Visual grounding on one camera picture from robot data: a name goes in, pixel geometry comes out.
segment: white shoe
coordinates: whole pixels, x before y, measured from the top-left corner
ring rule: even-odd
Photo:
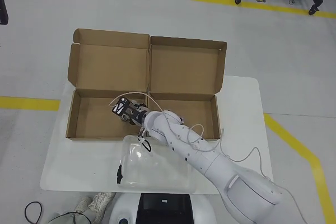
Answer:
[[[105,215],[106,207],[115,195],[116,193],[112,192],[99,192],[94,197],[94,201],[88,206],[88,208],[96,214],[96,218],[92,224],[101,223],[103,216]]]
[[[78,205],[76,206],[76,208],[73,210],[74,212],[79,212],[79,213],[83,213],[88,209],[88,205],[91,204],[92,199],[89,197],[84,197],[81,199],[81,201],[78,203]]]

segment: robotic arm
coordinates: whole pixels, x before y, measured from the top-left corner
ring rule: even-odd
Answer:
[[[281,200],[278,188],[254,170],[233,163],[171,111],[149,111],[121,97],[113,112],[141,126],[162,144],[168,145],[203,174],[218,189],[224,205],[240,224],[254,224],[270,214]]]

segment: cardboard box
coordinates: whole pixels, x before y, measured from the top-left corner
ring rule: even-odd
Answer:
[[[147,34],[78,29],[68,80],[76,87],[66,137],[123,139],[139,127],[123,122],[108,104],[125,92],[149,92],[163,109],[204,125],[204,138],[220,136],[215,94],[223,82],[226,43]],[[128,98],[157,107],[144,95]]]

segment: yellow tape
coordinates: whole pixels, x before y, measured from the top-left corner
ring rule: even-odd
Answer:
[[[59,100],[0,96],[0,108],[57,111],[59,106],[60,106]]]
[[[225,4],[225,5],[228,5],[228,6],[237,6],[237,7],[243,7],[243,8],[254,8],[254,9],[258,9],[258,10],[284,12],[284,13],[306,15],[306,16],[309,15],[308,14],[309,10],[303,10],[301,8],[292,8],[292,7],[285,7],[285,6],[272,6],[272,5],[269,5],[269,4],[244,2],[244,0],[242,0],[240,4],[235,4],[234,0],[193,0],[193,1],[195,1],[195,2],[205,2],[205,3],[215,3],[215,4]],[[325,18],[336,18],[336,13],[316,12],[313,16],[325,17]]]
[[[306,146],[299,142],[294,136],[288,133],[279,123],[277,123],[270,115],[264,114],[265,124],[280,138],[282,138],[289,146],[291,146],[300,156],[306,159],[312,169],[315,179],[315,185],[318,190],[320,203],[323,209],[326,224],[336,224],[336,216],[334,207],[330,199],[329,189],[326,185],[323,168],[319,158],[317,158]]]

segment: concrete floor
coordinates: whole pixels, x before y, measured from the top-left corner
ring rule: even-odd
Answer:
[[[309,8],[310,2],[301,5]],[[189,0],[7,0],[6,5],[10,22],[0,27],[0,96],[60,99],[76,28],[226,41],[225,75],[259,81],[264,112],[321,160],[336,214],[336,20]],[[321,9],[336,13],[336,1]],[[0,109],[0,223],[26,223],[25,205],[34,200],[43,203],[45,220],[94,194],[39,187],[55,115]],[[324,223],[309,164],[267,132],[275,181],[295,195],[310,224]],[[221,201],[213,206],[218,223],[236,223]],[[286,198],[265,223],[303,221]]]

